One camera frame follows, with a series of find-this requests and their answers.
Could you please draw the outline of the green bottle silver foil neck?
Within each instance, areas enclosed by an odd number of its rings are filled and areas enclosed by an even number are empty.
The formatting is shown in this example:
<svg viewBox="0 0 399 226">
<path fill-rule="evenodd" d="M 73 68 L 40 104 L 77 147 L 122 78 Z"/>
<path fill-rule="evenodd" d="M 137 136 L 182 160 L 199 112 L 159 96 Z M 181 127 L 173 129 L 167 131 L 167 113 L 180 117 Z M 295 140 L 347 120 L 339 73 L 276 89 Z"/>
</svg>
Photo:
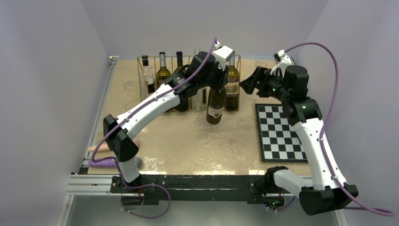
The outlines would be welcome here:
<svg viewBox="0 0 399 226">
<path fill-rule="evenodd" d="M 234 56 L 229 61 L 229 67 L 224 107 L 227 111 L 236 111 L 239 106 L 239 71 L 235 67 Z"/>
</svg>

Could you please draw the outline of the clear glass bottle front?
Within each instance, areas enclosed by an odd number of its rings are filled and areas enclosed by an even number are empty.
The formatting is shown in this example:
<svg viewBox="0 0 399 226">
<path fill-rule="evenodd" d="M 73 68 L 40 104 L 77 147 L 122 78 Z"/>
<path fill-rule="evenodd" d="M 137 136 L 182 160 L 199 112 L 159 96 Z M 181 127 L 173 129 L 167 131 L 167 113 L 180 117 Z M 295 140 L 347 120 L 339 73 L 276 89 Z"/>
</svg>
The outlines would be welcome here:
<svg viewBox="0 0 399 226">
<path fill-rule="evenodd" d="M 197 94 L 191 97 L 191 109 L 193 111 L 203 111 L 206 108 L 207 89 L 201 88 Z"/>
</svg>

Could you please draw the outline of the dark brown bottle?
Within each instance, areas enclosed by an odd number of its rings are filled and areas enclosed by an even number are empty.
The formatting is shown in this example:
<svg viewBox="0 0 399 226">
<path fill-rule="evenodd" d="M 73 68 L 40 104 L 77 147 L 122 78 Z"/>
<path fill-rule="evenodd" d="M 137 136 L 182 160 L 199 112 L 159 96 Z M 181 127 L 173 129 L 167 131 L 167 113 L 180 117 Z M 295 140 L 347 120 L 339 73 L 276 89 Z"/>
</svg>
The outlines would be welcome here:
<svg viewBox="0 0 399 226">
<path fill-rule="evenodd" d="M 176 52 L 177 57 L 177 68 L 174 70 L 174 73 L 179 72 L 179 70 L 183 67 L 183 53 L 182 51 Z M 189 99 L 183 99 L 179 105 L 175 107 L 175 109 L 179 112 L 185 112 L 189 110 L 190 102 Z"/>
</svg>

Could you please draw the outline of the green wine bottle silver neck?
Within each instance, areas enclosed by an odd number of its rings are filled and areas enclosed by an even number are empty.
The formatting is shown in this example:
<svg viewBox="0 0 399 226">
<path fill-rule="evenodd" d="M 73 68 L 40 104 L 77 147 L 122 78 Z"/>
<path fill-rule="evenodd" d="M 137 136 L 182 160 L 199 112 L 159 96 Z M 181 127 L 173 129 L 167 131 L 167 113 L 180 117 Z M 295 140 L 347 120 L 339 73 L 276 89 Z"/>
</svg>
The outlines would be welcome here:
<svg viewBox="0 0 399 226">
<path fill-rule="evenodd" d="M 159 57 L 160 57 L 160 68 L 156 73 L 157 88 L 159 88 L 163 83 L 165 83 L 165 80 L 171 75 L 170 70 L 167 69 L 165 52 L 160 52 Z"/>
</svg>

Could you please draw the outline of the clear liquor bottle black cap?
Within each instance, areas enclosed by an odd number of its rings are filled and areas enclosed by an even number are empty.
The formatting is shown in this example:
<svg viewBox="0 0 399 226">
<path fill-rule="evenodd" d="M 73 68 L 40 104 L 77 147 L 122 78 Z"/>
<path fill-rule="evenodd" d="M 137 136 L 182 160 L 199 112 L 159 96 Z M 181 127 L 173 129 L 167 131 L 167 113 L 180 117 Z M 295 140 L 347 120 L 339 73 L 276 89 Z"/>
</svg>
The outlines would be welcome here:
<svg viewBox="0 0 399 226">
<path fill-rule="evenodd" d="M 141 100 L 145 100 L 156 90 L 155 77 L 152 69 L 149 67 L 147 55 L 142 55 L 142 70 L 140 72 Z"/>
</svg>

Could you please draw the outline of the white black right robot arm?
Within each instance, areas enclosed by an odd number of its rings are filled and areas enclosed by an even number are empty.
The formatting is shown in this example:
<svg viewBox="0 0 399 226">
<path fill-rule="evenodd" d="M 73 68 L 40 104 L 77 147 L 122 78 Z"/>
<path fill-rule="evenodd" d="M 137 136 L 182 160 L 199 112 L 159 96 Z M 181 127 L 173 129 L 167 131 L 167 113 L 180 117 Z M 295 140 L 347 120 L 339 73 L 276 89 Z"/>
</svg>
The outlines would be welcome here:
<svg viewBox="0 0 399 226">
<path fill-rule="evenodd" d="M 322 130 L 324 122 L 319 105 L 307 95 L 308 81 L 307 69 L 302 66 L 289 65 L 283 76 L 258 66 L 239 85 L 247 94 L 257 89 L 259 97 L 273 97 L 282 103 L 283 113 L 298 135 L 311 169 L 309 181 L 284 166 L 269 168 L 258 187 L 271 192 L 281 189 L 290 192 L 299 199 L 303 211 L 312 216 L 343 209 L 351 202 L 350 197 L 357 197 L 359 192 L 345 178 L 342 182 L 335 181 L 343 175 Z"/>
</svg>

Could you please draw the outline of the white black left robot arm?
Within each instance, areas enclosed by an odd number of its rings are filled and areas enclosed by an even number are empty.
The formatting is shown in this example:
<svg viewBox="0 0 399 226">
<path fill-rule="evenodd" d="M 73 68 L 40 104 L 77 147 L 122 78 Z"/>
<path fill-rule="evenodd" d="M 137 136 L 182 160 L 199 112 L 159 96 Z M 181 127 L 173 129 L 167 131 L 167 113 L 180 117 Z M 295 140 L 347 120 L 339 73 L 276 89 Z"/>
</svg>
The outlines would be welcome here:
<svg viewBox="0 0 399 226">
<path fill-rule="evenodd" d="M 227 84 L 228 64 L 232 56 L 232 49 L 200 52 L 188 66 L 169 76 L 136 107 L 117 117 L 107 115 L 104 118 L 105 142 L 116 156 L 124 189 L 133 193 L 140 188 L 136 159 L 139 148 L 133 139 L 158 116 L 196 95 L 199 89 L 210 87 L 221 90 Z"/>
</svg>

